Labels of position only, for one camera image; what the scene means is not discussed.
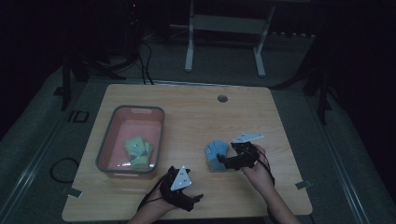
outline blue cloth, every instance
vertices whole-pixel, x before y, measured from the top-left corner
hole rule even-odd
[[[228,150],[228,144],[215,140],[210,142],[205,148],[206,159],[209,164],[210,172],[224,172],[226,171],[224,164],[218,161],[217,155],[221,154],[226,156]]]

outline plastic bin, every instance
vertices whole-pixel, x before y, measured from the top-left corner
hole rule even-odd
[[[158,106],[121,105],[108,124],[104,140],[96,158],[96,166],[110,177],[151,179],[156,175],[163,137],[164,111]],[[145,145],[152,146],[146,167],[135,167],[134,156],[127,141],[141,136]]]

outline wooden table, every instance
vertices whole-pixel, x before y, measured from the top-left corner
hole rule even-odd
[[[227,96],[228,102],[218,101],[219,95]],[[158,174],[151,180],[110,178],[95,166],[106,127],[119,105],[155,105],[165,111]],[[241,132],[265,135],[252,143],[266,148],[276,189],[294,214],[310,214],[312,205],[306,190],[295,187],[302,178],[268,89],[110,85],[73,184],[74,189],[82,191],[82,196],[68,197],[63,218],[66,221],[129,219],[171,165],[176,168],[186,165],[191,169],[192,185],[183,190],[185,194],[205,196],[191,212],[177,209],[163,219],[266,216],[265,202],[241,171],[210,173],[205,162],[205,147],[209,142],[231,143]],[[233,155],[230,149],[228,157]]]

